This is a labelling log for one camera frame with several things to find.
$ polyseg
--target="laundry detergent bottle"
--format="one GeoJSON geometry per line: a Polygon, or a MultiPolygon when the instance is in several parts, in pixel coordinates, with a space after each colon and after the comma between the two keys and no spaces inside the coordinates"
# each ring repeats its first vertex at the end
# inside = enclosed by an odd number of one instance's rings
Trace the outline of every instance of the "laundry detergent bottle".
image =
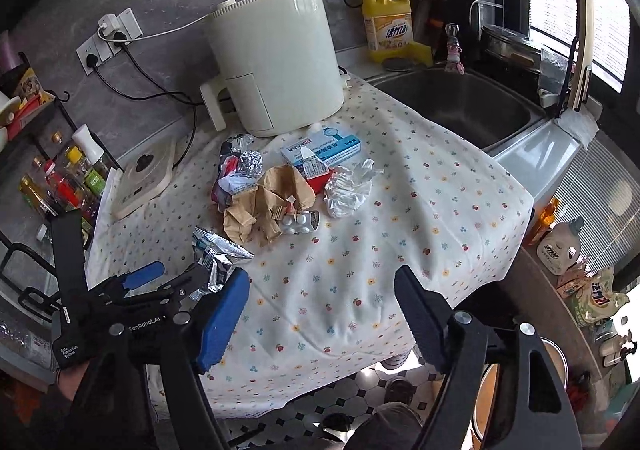
{"type": "Polygon", "coordinates": [[[536,253],[546,268],[554,275],[564,274],[580,256],[578,233],[584,226],[584,219],[576,217],[570,223],[556,224],[540,242],[536,253]]]}
{"type": "Polygon", "coordinates": [[[362,15],[374,62],[407,55],[414,41],[409,0],[362,0],[362,15]]]}

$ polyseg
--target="crumpled brown paper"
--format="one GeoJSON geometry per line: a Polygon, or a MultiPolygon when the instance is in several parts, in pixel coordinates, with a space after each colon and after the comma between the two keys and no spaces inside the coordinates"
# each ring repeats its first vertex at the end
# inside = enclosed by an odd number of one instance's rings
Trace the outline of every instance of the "crumpled brown paper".
{"type": "Polygon", "coordinates": [[[258,187],[234,195],[225,210],[224,228],[229,239],[243,244],[258,224],[263,237],[260,245],[273,242],[282,231],[274,216],[287,208],[289,197],[295,197],[297,211],[308,210],[316,201],[316,193],[302,174],[290,165],[270,168],[258,181],[258,187]]]}

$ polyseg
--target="floral tablecloth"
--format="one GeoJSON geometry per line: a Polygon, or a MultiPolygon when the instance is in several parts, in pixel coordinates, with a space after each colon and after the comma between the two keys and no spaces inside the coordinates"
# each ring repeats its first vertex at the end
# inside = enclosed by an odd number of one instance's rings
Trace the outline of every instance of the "floral tablecloth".
{"type": "MultiPolygon", "coordinates": [[[[385,174],[353,217],[329,218],[318,199],[312,208],[321,213],[317,231],[283,235],[265,248],[247,245],[255,253],[244,264],[252,279],[249,300],[223,360],[202,378],[219,417],[279,408],[411,348],[393,292],[401,265],[453,307],[502,279],[522,241],[532,197],[508,172],[366,82],[352,83],[342,109],[325,122],[351,128],[363,141],[362,152],[347,162],[371,157],[385,174]]],[[[165,279],[187,268],[193,227],[219,224],[209,198],[218,152],[240,131],[237,122],[223,134],[202,125],[159,197],[117,223],[101,209],[90,285],[155,260],[165,264],[165,279]]],[[[265,166],[281,164],[280,147],[304,134],[258,140],[265,166]]],[[[154,406],[167,416],[155,367],[149,386],[154,406]]]]}

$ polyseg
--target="white air fryer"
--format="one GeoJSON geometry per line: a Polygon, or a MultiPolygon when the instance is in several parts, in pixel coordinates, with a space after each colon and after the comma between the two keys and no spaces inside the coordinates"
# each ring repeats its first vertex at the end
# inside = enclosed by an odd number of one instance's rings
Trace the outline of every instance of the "white air fryer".
{"type": "Polygon", "coordinates": [[[247,132],[268,137],[337,112],[343,81],[322,0],[227,0],[207,20],[220,75],[200,91],[217,130],[227,88],[247,132]]]}

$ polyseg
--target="stainless steel sink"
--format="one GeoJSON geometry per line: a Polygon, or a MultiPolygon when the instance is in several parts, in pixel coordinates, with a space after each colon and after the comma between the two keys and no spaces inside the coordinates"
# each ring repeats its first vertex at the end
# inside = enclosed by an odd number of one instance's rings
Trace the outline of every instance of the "stainless steel sink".
{"type": "Polygon", "coordinates": [[[489,153],[545,118],[541,108],[474,72],[420,68],[370,83],[489,153]]]}

